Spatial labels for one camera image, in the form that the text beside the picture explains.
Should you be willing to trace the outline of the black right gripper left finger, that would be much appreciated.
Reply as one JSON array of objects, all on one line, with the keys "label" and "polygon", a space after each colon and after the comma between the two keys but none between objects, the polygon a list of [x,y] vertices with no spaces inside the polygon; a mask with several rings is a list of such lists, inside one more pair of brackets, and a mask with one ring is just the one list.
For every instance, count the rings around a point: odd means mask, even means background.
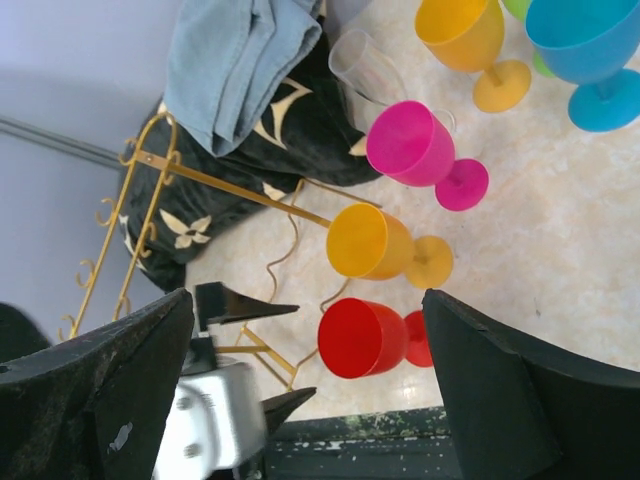
[{"label": "black right gripper left finger", "polygon": [[179,289],[1,361],[2,478],[151,478],[193,324],[192,297]]}]

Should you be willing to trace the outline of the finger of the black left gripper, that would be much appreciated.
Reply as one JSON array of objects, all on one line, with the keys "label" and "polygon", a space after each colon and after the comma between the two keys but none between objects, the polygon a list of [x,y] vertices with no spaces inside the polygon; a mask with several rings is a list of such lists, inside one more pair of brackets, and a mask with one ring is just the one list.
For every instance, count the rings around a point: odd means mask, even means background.
[{"label": "finger of the black left gripper", "polygon": [[262,400],[267,434],[273,435],[297,408],[316,394],[316,391],[316,387],[305,387]]},{"label": "finger of the black left gripper", "polygon": [[193,296],[199,328],[274,317],[297,312],[298,305],[272,304],[240,294],[222,282],[194,287]]}]

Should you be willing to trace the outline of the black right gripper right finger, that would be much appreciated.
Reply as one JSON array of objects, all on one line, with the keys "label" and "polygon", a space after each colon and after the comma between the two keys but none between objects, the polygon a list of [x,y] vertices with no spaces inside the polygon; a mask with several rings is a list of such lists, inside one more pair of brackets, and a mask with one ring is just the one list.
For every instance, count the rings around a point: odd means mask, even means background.
[{"label": "black right gripper right finger", "polygon": [[423,298],[466,479],[636,479],[639,374],[503,324],[441,290]]}]

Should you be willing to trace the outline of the red wine glass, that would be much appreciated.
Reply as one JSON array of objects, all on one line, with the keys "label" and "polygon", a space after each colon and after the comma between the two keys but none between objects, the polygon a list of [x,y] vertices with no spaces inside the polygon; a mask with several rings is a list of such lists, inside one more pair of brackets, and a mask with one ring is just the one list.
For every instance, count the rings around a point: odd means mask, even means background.
[{"label": "red wine glass", "polygon": [[320,357],[343,379],[379,375],[402,361],[433,366],[423,314],[401,316],[392,308],[358,298],[344,298],[323,314],[317,333]]}]

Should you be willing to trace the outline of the orange yellow wine glass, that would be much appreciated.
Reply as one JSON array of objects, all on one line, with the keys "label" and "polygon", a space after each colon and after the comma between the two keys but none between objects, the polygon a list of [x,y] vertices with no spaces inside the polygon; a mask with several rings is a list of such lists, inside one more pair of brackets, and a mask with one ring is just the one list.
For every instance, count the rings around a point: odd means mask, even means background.
[{"label": "orange yellow wine glass", "polygon": [[330,223],[326,254],[345,277],[381,281],[403,275],[420,289],[443,285],[454,267],[444,239],[415,237],[399,219],[366,203],[343,209]]}]

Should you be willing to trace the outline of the magenta wine glass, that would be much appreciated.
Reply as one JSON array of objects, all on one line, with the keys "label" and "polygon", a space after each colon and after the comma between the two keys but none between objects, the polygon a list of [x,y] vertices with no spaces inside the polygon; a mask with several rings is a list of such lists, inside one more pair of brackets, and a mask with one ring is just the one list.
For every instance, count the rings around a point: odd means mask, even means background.
[{"label": "magenta wine glass", "polygon": [[486,196],[490,177],[474,158],[460,158],[452,134],[424,104],[406,100],[373,122],[366,157],[377,172],[410,187],[432,187],[438,204],[461,212]]}]

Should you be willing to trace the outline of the clear wine glass back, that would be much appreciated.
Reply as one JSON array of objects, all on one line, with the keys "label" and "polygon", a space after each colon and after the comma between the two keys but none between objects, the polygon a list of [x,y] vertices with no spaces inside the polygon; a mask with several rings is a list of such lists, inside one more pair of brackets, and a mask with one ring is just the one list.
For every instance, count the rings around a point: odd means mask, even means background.
[{"label": "clear wine glass back", "polygon": [[344,88],[354,127],[365,135],[386,109],[411,100],[394,61],[364,30],[349,30],[336,40],[328,67]]}]

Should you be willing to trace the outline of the blue wine glass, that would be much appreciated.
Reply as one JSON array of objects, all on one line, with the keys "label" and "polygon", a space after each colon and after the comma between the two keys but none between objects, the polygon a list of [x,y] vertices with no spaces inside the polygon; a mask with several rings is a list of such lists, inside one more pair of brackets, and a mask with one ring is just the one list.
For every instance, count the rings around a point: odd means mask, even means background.
[{"label": "blue wine glass", "polygon": [[568,116],[588,132],[620,129],[639,117],[639,73],[627,63],[639,46],[635,0],[536,0],[525,30],[546,66],[577,88]]}]

